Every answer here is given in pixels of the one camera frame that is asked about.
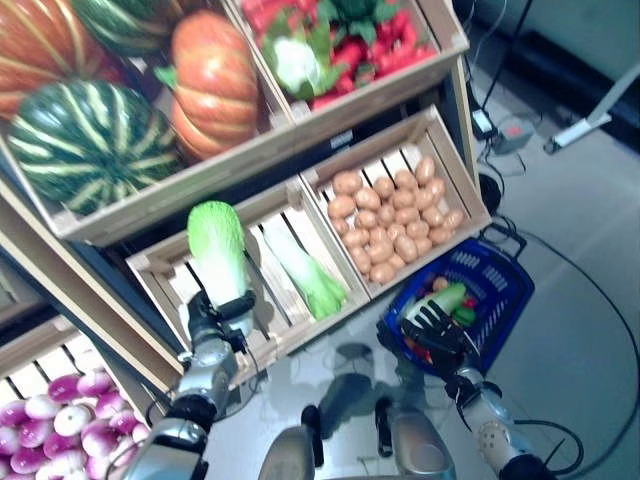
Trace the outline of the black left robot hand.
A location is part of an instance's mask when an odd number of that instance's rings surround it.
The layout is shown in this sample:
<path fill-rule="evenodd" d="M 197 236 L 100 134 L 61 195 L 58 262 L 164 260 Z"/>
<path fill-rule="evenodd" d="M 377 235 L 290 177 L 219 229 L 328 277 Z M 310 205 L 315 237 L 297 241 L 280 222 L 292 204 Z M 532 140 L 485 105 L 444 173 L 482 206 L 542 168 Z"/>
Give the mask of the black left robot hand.
<path fill-rule="evenodd" d="M 246 353 L 247 339 L 242 326 L 252 321 L 256 295 L 249 289 L 241 297 L 217 307 L 210 302 L 204 291 L 197 293 L 188 303 L 188 331 L 192 351 L 208 340 L 226 342 L 234 353 Z"/>

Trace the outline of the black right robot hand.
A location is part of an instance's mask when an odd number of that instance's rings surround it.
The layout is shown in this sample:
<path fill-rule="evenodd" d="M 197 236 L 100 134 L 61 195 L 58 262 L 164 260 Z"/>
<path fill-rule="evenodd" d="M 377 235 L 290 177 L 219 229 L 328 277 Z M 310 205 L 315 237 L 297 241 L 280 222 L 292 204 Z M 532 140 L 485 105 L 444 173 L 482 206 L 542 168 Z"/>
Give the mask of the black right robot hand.
<path fill-rule="evenodd" d="M 399 321 L 404 344 L 438 375 L 477 368 L 479 350 L 466 330 L 434 298 L 415 302 Z"/>

